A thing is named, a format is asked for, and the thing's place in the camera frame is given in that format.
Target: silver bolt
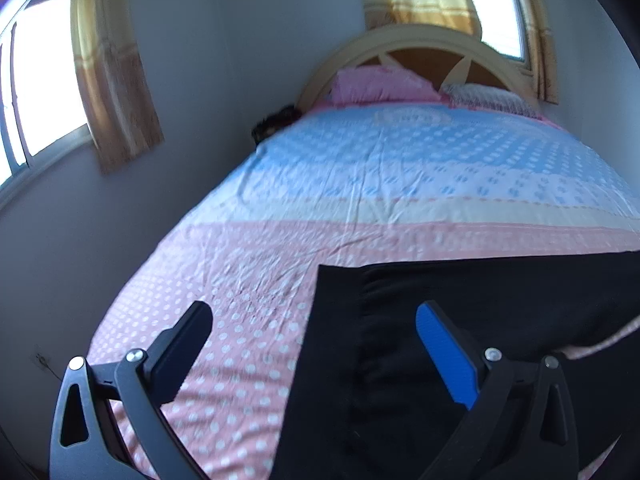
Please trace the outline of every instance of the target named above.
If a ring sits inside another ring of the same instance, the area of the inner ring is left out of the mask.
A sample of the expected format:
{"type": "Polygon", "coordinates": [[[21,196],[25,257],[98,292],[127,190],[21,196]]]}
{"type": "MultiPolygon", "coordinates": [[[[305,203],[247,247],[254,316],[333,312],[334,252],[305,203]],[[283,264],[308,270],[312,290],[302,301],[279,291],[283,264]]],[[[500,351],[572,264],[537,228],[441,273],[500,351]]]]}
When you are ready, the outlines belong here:
{"type": "Polygon", "coordinates": [[[487,361],[496,363],[500,359],[502,359],[502,352],[500,352],[497,348],[487,348],[484,351],[484,357],[486,358],[487,361]]]}
{"type": "Polygon", "coordinates": [[[79,370],[84,366],[84,358],[77,356],[69,361],[69,368],[72,370],[79,370]]]}
{"type": "Polygon", "coordinates": [[[133,350],[130,350],[127,354],[127,361],[129,361],[130,363],[137,363],[138,361],[142,360],[144,356],[145,352],[143,350],[141,350],[140,348],[135,348],[133,350]]]}
{"type": "Polygon", "coordinates": [[[547,368],[551,368],[552,370],[555,370],[556,368],[559,367],[559,365],[560,363],[558,362],[558,359],[556,359],[552,355],[548,355],[545,357],[545,366],[547,368]]]}

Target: black furry object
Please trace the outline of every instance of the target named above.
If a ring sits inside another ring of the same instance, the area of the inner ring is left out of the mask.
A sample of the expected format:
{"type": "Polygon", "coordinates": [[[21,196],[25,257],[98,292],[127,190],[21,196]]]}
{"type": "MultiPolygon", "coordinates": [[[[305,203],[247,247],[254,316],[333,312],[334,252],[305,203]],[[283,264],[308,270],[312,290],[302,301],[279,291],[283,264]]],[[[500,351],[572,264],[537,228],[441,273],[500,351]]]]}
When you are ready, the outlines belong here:
{"type": "Polygon", "coordinates": [[[294,105],[285,106],[276,114],[271,114],[262,122],[258,123],[251,131],[251,136],[254,138],[255,145],[257,146],[264,139],[268,139],[283,128],[291,126],[299,120],[300,117],[302,117],[302,112],[294,105]]]}

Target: black garment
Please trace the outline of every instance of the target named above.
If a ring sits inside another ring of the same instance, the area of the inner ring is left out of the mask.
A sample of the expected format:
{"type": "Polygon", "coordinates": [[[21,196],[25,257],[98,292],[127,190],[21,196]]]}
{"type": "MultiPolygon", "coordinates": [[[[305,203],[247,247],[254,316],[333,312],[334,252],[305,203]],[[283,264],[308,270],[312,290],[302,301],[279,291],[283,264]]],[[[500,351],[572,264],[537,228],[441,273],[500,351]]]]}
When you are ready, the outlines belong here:
{"type": "MultiPolygon", "coordinates": [[[[465,409],[415,329],[435,300],[482,348],[538,361],[640,314],[640,253],[320,267],[271,480],[417,479],[465,409]]],[[[580,468],[640,413],[640,334],[562,368],[580,468]]]]}

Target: bed sheet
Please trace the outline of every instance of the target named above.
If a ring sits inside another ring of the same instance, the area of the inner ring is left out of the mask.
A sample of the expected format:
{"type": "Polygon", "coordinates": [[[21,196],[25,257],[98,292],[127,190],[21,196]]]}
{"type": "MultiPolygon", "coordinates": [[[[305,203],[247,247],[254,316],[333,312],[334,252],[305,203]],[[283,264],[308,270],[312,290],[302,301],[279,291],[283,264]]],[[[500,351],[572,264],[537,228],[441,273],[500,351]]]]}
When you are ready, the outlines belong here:
{"type": "Polygon", "coordinates": [[[209,303],[212,334],[163,411],[211,478],[266,479],[319,264],[638,250],[639,210],[593,150],[539,121],[443,105],[317,111],[261,143],[166,236],[88,359],[147,348],[192,301],[209,303]]]}

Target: window frame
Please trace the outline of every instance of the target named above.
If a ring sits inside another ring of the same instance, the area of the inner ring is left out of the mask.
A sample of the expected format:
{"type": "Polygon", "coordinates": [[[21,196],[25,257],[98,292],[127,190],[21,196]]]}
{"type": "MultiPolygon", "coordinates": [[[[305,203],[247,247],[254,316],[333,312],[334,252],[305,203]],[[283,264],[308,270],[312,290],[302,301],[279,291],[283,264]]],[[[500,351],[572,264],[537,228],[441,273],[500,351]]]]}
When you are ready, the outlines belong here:
{"type": "Polygon", "coordinates": [[[15,77],[14,77],[14,45],[15,45],[15,31],[22,10],[30,7],[37,6],[39,4],[49,2],[51,0],[28,0],[21,8],[20,11],[14,16],[12,22],[10,22],[4,29],[4,36],[9,36],[9,41],[4,41],[4,44],[0,43],[0,70],[2,70],[2,63],[9,63],[10,71],[10,88],[6,89],[2,87],[2,81],[0,80],[0,147],[4,150],[6,160],[11,170],[11,176],[9,176],[4,182],[0,183],[0,211],[8,205],[27,185],[29,185],[34,179],[39,177],[45,170],[53,166],[64,156],[68,155],[72,151],[80,148],[81,146],[87,146],[92,143],[91,133],[87,124],[82,124],[75,130],[65,134],[59,139],[55,140],[48,146],[41,149],[35,155],[31,155],[25,137],[22,130],[22,123],[20,122],[20,111],[17,102],[17,95],[15,92],[15,77]],[[9,46],[9,52],[2,52],[2,48],[9,46]],[[6,123],[4,115],[4,103],[8,101],[6,96],[10,95],[11,109],[15,117],[15,123],[18,130],[18,138],[20,139],[20,145],[24,153],[25,162],[18,164],[15,158],[14,149],[11,145],[11,139],[9,136],[9,129],[6,123]]]}
{"type": "Polygon", "coordinates": [[[521,72],[526,75],[531,75],[531,60],[529,51],[529,41],[527,40],[527,27],[524,21],[524,9],[522,8],[522,0],[513,0],[516,9],[516,20],[518,22],[518,34],[520,35],[520,44],[522,45],[522,51],[524,53],[524,59],[519,57],[508,56],[507,54],[500,53],[501,56],[510,60],[515,64],[521,72]]]}

